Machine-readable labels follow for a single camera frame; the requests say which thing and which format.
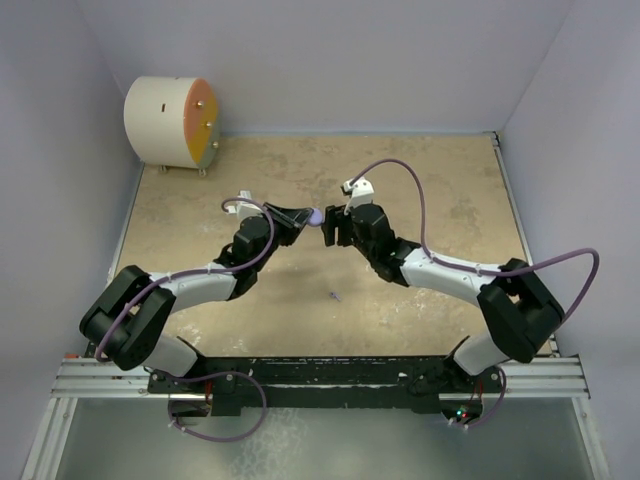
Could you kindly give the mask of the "purple charging case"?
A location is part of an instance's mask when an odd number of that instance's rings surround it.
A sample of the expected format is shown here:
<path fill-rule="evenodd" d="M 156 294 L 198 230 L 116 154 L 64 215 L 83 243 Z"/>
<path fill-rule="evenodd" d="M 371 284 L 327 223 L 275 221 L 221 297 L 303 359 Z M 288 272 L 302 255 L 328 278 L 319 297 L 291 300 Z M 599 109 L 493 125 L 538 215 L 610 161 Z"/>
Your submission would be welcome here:
<path fill-rule="evenodd" d="M 311 227 L 320 227 L 323 224 L 323 221 L 324 213 L 318 208 L 313 208 L 307 220 L 307 224 Z"/>

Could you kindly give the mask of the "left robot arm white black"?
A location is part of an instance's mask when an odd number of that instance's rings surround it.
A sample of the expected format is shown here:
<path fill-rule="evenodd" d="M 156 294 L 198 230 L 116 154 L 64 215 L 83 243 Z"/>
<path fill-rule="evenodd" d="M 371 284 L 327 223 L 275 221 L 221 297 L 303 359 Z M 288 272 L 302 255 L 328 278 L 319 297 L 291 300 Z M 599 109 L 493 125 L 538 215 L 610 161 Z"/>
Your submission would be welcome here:
<path fill-rule="evenodd" d="M 202 387 L 202 355 L 184 340 L 163 333 L 169 317 L 212 302 L 236 300 L 258 281 L 259 272 L 280 247 L 292 245 L 317 213 L 259 203 L 242 191 L 221 208 L 239 221 L 232 241 L 202 267 L 148 273 L 123 268 L 82 317 L 80 333 L 96 347 L 94 357 L 121 370 L 160 370 L 184 392 Z"/>

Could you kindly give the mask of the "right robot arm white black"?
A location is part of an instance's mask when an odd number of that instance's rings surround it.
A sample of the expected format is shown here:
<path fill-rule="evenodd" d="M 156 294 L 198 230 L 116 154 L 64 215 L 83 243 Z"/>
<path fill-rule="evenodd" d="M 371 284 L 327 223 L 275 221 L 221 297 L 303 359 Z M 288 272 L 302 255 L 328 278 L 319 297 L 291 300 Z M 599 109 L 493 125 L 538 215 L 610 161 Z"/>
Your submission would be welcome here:
<path fill-rule="evenodd" d="M 384 281 L 425 288 L 463 300 L 482 312 L 487 332 L 464 339 L 446 358 L 446 383 L 467 391 L 480 374 L 508 360 L 529 363 L 560 326 L 564 311 L 539 277 L 511 277 L 526 262 L 513 258 L 497 274 L 480 275 L 469 262 L 457 270 L 428 257 L 422 246 L 395 235 L 384 210 L 365 204 L 325 209 L 327 246 L 353 246 Z"/>

